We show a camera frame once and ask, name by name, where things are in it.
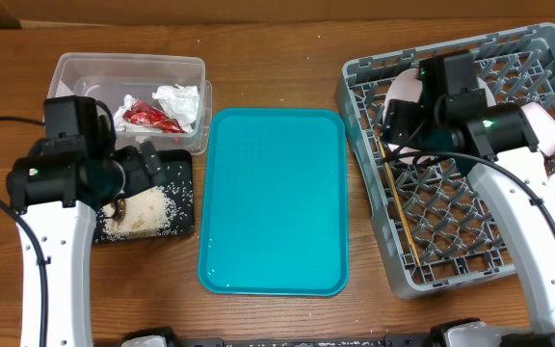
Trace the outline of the white tissue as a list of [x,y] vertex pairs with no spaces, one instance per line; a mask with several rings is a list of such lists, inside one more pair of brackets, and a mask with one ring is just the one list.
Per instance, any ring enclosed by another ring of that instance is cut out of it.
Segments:
[[158,134],[186,134],[193,131],[193,124],[198,119],[199,109],[199,92],[196,86],[180,86],[180,85],[164,85],[157,88],[151,94],[154,101],[158,103],[153,106],[164,112],[169,118],[176,120],[185,130],[185,133],[163,133],[157,129],[145,128],[134,125],[123,119],[123,114],[128,111],[131,106],[141,100],[131,94],[127,94],[123,99],[123,105],[119,106],[114,115],[114,125],[118,132],[143,132]]

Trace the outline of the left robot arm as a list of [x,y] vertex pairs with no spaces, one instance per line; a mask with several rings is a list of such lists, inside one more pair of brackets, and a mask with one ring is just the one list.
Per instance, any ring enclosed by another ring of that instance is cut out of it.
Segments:
[[91,346],[90,260],[98,210],[162,185],[151,143],[117,149],[113,117],[92,97],[43,103],[45,136],[6,188],[23,255],[20,343]]

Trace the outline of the large white plate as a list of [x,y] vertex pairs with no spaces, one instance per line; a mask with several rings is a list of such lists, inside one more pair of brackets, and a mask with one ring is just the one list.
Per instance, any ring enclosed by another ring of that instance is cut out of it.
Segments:
[[[400,99],[400,100],[405,100],[409,102],[416,102],[419,100],[423,91],[423,84],[420,80],[417,79],[417,76],[418,76],[418,69],[409,68],[401,72],[393,80],[392,84],[390,85],[387,91],[386,98],[383,104],[383,123],[387,116],[389,102],[392,99]],[[477,83],[479,88],[483,89],[485,92],[486,102],[488,107],[495,106],[496,101],[486,82],[480,77],[477,77]],[[390,149],[390,151],[394,151],[395,149],[397,149],[397,147],[398,147],[397,145],[388,144],[388,148]],[[400,151],[400,153],[409,153],[414,151],[415,149],[413,148],[405,147]],[[409,158],[402,158],[399,160],[401,162],[411,165],[413,158],[409,157]],[[428,162],[431,163],[431,157],[423,156],[420,158],[417,164],[425,164]]]

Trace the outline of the red snack wrapper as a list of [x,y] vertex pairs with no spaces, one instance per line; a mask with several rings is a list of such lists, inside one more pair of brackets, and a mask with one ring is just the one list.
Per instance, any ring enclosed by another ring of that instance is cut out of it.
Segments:
[[185,133],[176,120],[141,100],[137,100],[122,117],[134,125],[157,129],[163,133]]

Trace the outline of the small white plate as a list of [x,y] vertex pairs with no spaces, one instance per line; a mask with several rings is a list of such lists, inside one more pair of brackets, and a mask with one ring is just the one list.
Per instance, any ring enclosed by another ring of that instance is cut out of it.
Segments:
[[532,102],[521,107],[539,140],[539,150],[547,157],[555,152],[555,120],[538,103]]

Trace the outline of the gold foil wrapper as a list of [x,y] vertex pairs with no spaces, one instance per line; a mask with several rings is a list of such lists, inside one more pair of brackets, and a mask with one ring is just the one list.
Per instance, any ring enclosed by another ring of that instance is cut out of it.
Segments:
[[125,217],[125,200],[118,199],[115,200],[113,203],[113,214],[111,215],[111,219],[115,221],[120,221]]

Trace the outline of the clear plastic waste bin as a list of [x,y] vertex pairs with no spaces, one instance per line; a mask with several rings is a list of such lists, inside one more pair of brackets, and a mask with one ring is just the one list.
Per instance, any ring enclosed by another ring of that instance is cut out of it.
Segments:
[[205,62],[198,57],[66,53],[55,67],[47,96],[88,96],[104,102],[111,112],[116,112],[128,94],[158,107],[152,94],[166,85],[197,88],[198,115],[191,125],[192,131],[184,134],[118,132],[116,147],[136,147],[150,141],[158,150],[185,149],[193,155],[204,153],[213,117],[213,95],[212,85],[206,79]]

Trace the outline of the teal serving tray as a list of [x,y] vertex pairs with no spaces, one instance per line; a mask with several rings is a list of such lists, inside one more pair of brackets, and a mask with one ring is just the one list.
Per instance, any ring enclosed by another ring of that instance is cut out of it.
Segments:
[[347,143],[331,110],[211,122],[198,279],[216,294],[329,297],[349,278]]

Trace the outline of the grey dishwasher rack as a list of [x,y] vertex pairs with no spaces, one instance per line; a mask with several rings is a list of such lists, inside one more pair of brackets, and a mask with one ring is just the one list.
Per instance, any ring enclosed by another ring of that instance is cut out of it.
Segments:
[[[486,206],[446,161],[427,168],[389,163],[421,267],[407,243],[384,171],[379,133],[397,75],[427,58],[469,50],[497,102],[540,104],[555,120],[555,24],[450,40],[356,58],[341,70],[336,104],[362,172],[371,224],[392,291],[412,299],[511,275],[515,268]],[[555,153],[545,167],[555,174]]]

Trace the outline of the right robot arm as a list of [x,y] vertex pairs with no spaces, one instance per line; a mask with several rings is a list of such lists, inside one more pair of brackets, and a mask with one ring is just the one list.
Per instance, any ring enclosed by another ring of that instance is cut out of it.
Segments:
[[497,103],[473,55],[448,53],[397,75],[384,103],[388,160],[452,159],[487,206],[528,306],[527,330],[477,319],[432,328],[441,346],[555,346],[555,120],[536,103]]

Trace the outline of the wooden chopstick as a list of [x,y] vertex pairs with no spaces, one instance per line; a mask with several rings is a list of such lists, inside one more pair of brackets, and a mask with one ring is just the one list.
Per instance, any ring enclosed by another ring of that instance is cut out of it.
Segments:
[[399,218],[401,220],[401,223],[402,223],[402,226],[403,226],[403,229],[404,229],[404,233],[405,233],[405,236],[406,236],[406,239],[407,239],[407,243],[408,243],[409,248],[411,250],[412,256],[414,258],[416,266],[420,268],[421,267],[421,262],[420,262],[417,250],[415,248],[415,244],[413,242],[412,236],[410,234],[410,225],[409,225],[408,219],[406,217],[406,214],[403,210],[403,207],[402,207],[402,204],[401,204],[401,201],[400,201],[400,198],[399,198],[399,194],[398,194],[398,191],[397,191],[397,187],[396,187],[396,184],[395,184],[394,176],[392,174],[392,170],[391,170],[390,165],[389,165],[388,156],[387,156],[388,151],[384,149],[384,146],[383,146],[383,144],[380,140],[379,140],[379,143],[380,143],[380,153],[381,153],[382,158],[383,158],[383,165],[384,165],[384,171],[385,171],[385,174],[386,174],[386,180],[388,182],[390,191],[393,195],[394,203],[396,205],[396,210],[397,210]]

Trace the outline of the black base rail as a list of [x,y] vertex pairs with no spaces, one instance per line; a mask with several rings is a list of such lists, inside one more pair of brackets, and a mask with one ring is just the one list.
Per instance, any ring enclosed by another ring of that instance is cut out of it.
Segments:
[[221,338],[181,339],[176,334],[166,334],[168,346],[180,347],[422,347],[426,346],[427,333],[386,334],[372,338],[337,339],[257,339],[223,340]]

